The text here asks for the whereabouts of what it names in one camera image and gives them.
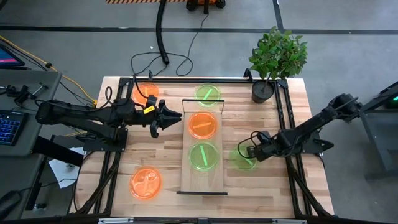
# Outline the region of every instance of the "small orange item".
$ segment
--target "small orange item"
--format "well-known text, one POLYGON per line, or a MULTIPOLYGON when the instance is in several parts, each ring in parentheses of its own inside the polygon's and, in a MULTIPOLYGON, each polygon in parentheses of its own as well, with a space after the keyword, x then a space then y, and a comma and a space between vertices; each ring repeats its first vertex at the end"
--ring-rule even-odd
POLYGON ((199 112, 189 118, 189 133, 197 139, 209 139, 217 130, 217 120, 210 112, 199 112))
MULTIPOLYGON (((142 83, 138 87, 144 96, 154 95, 155 97, 159 97, 159 88, 155 84, 142 83)), ((134 86, 134 91, 132 92, 132 100, 143 106, 147 104, 147 99, 138 92, 136 86, 134 86)))
POLYGON ((162 188, 162 176, 154 167, 141 167, 130 178, 130 193, 140 200, 154 198, 162 188))
MULTIPOLYGON (((209 0, 209 4, 215 4, 216 0, 209 0)), ((198 0, 198 4, 199 5, 204 5, 205 4, 205 0, 198 0)))

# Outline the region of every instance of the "concrete floor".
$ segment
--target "concrete floor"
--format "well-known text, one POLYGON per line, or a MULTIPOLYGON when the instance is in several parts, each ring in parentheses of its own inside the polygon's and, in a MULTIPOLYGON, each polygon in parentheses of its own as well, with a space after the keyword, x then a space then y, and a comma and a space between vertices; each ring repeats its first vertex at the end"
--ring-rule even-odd
MULTIPOLYGON (((280 0, 279 3, 286 29, 398 29, 398 2, 394 0, 280 0)), ((107 5, 104 0, 12 0, 0 12, 0 25, 154 27, 157 8, 158 4, 107 5)), ((184 3, 168 4, 163 27, 199 27, 203 18, 201 9, 188 12, 184 3)), ((211 8, 204 27, 269 29, 274 25, 272 0, 228 0, 223 10, 211 8)), ((151 32, 0 31, 0 35, 52 62, 93 97, 98 95, 103 76, 131 75, 131 56, 157 48, 151 32)), ((193 35, 164 33, 165 48, 168 52, 186 54, 193 35)), ((248 57, 260 37, 259 33, 199 34, 192 48, 195 65, 190 75, 240 77, 250 66, 248 57)), ((397 38, 397 35, 304 35, 303 39, 308 41, 308 63, 300 77, 305 80, 312 113, 318 113, 340 93, 351 93, 367 103, 373 95, 396 82, 397 38)), ((144 68, 151 58, 138 58, 134 66, 137 70, 144 68)), ((180 58, 170 59, 171 64, 163 75, 174 75, 181 62, 180 58)), ((162 67, 159 60, 152 71, 162 67)), ((64 83, 78 92, 67 81, 64 83)), ((63 88, 58 89, 55 97, 78 103, 63 88)), ((70 132, 63 126, 47 126, 42 135, 70 132)), ((325 126, 321 137, 335 143, 325 153, 324 160, 336 215, 398 222, 398 180, 369 183, 364 179, 364 174, 379 168, 379 160, 360 120, 351 124, 332 122, 325 126)))

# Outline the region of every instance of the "keyboard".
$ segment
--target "keyboard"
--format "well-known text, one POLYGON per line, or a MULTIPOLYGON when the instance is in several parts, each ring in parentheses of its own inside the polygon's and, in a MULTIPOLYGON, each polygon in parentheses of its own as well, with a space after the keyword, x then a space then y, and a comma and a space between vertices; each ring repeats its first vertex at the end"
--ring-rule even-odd
POLYGON ((28 114, 0 110, 0 145, 14 146, 26 123, 28 114))

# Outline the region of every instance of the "green petri dish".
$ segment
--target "green petri dish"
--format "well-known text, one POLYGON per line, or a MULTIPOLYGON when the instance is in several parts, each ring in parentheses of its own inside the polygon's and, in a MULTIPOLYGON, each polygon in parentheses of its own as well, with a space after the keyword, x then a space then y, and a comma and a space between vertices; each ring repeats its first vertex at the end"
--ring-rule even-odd
POLYGON ((220 155, 214 145, 208 142, 199 142, 192 146, 189 160, 193 168, 199 171, 209 171, 214 168, 220 155))
MULTIPOLYGON (((249 144, 247 145, 240 145, 239 149, 242 155, 248 156, 248 152, 246 148, 250 146, 249 144)), ((233 163, 234 168, 240 171, 249 171, 253 170, 256 168, 257 165, 257 159, 245 159, 243 158, 239 152, 238 152, 238 147, 236 147, 234 150, 231 151, 229 155, 230 161, 233 163)))
MULTIPOLYGON (((219 100, 221 98, 221 92, 217 86, 205 83, 197 87, 195 91, 195 99, 197 100, 219 100)), ((214 106, 217 102, 199 102, 202 106, 214 106)))

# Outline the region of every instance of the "black hose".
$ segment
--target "black hose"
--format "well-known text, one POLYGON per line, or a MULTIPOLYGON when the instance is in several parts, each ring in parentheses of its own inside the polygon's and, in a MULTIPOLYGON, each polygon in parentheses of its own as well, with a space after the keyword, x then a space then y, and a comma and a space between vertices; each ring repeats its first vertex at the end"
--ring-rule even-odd
POLYGON ((164 7, 166 6, 167 0, 161 0, 159 10, 157 11, 157 19, 156 19, 156 40, 157 46, 159 48, 160 56, 162 56, 163 63, 168 65, 170 63, 169 57, 166 54, 166 50, 164 49, 163 40, 162 40, 162 19, 164 7))

